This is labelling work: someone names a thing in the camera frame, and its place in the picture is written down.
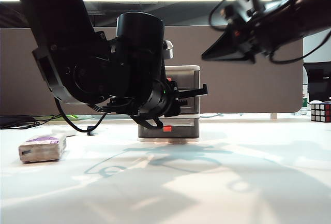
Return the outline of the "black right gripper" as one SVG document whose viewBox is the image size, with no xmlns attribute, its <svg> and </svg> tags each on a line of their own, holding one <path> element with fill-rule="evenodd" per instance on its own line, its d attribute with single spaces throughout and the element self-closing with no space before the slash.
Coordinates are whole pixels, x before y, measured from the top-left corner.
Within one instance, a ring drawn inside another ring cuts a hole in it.
<svg viewBox="0 0 331 224">
<path fill-rule="evenodd" d="M 270 54 L 280 44 L 273 23 L 279 12 L 277 7 L 254 12 L 246 11 L 241 5 L 228 5 L 224 8 L 224 18 L 228 25 L 219 39 L 203 54 L 204 61 L 255 64 L 258 53 Z"/>
</svg>

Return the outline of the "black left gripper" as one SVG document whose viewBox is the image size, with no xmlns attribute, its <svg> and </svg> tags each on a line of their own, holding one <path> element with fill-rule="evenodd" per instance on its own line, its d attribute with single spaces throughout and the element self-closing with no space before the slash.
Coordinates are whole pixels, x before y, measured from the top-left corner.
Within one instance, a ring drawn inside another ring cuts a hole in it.
<svg viewBox="0 0 331 224">
<path fill-rule="evenodd" d="M 131 115 L 130 117 L 138 125 L 147 129 L 162 129 L 163 122 L 159 117 L 178 116 L 181 112 L 181 106 L 188 104 L 187 100 L 180 100 L 179 98 L 190 98 L 207 94 L 207 84 L 203 84 L 202 88 L 179 92 L 175 81 L 169 81 L 168 79 L 164 82 L 154 80 L 153 89 L 148 100 L 138 108 L 136 116 Z M 144 117 L 155 117 L 153 118 L 155 125 L 151 125 Z"/>
</svg>

